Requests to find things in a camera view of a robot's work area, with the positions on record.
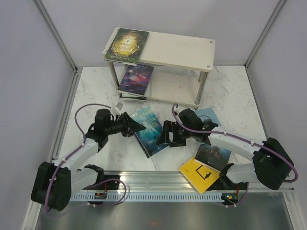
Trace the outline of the teal ocean cover book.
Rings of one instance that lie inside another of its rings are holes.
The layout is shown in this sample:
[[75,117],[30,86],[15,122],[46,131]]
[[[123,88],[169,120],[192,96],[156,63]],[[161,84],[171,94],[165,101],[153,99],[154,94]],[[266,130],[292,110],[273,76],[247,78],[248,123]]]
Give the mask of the teal ocean cover book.
[[134,135],[147,158],[152,157],[169,146],[167,143],[157,144],[163,127],[150,107],[143,108],[131,114],[130,117],[146,128],[136,132]]

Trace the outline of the black Moon and Sixpence book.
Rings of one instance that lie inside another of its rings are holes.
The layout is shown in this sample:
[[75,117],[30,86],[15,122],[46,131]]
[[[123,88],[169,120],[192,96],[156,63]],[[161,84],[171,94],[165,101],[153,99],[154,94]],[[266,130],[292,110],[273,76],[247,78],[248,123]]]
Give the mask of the black Moon and Sixpence book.
[[120,99],[125,100],[125,101],[140,101],[140,102],[146,101],[146,98],[142,98],[142,97],[123,97],[123,96],[120,96]]

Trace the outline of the pale green G book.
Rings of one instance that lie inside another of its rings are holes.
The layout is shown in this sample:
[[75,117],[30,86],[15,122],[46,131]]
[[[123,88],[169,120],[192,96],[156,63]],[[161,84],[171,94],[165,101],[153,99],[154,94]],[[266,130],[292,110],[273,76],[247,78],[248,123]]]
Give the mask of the pale green G book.
[[125,96],[142,97],[150,96],[150,77],[149,72],[134,72],[127,70],[119,85],[118,92]]

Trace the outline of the purple Robinson Crusoe book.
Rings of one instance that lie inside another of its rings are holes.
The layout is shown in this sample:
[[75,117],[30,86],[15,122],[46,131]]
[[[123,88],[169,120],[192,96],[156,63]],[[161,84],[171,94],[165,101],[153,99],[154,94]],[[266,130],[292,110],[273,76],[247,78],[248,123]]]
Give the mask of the purple Robinson Crusoe book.
[[135,96],[144,97],[154,67],[147,65],[128,65],[125,74],[119,84],[118,91]]

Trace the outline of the green yellow fantasy book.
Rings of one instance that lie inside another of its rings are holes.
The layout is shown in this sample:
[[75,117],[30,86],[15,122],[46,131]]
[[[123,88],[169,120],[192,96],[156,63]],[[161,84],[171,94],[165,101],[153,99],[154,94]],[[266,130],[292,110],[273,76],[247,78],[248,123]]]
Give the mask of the green yellow fantasy book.
[[149,37],[148,31],[119,28],[106,50],[104,59],[136,66]]

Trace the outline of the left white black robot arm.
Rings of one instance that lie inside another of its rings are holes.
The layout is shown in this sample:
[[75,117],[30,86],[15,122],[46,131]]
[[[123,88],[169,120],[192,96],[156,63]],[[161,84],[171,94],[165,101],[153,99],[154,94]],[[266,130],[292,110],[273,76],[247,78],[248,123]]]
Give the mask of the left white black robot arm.
[[85,188],[102,188],[107,182],[104,169],[93,164],[85,165],[85,162],[107,144],[110,135],[120,133],[131,137],[145,129],[126,112],[113,116],[110,110],[99,109],[80,146],[62,159],[39,165],[31,200],[62,211],[73,194]]

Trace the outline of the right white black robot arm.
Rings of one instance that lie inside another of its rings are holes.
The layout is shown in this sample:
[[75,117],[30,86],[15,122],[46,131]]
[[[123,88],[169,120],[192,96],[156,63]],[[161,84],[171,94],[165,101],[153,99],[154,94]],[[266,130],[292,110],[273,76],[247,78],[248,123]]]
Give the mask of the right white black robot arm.
[[193,138],[200,143],[225,148],[250,161],[247,164],[227,164],[219,175],[223,188],[229,189],[238,183],[259,182],[271,190],[278,190],[283,183],[298,179],[293,161],[278,140],[258,140],[233,134],[209,119],[202,121],[189,108],[181,112],[177,108],[178,104],[173,104],[175,121],[164,121],[158,145],[181,147],[186,145],[188,138]]

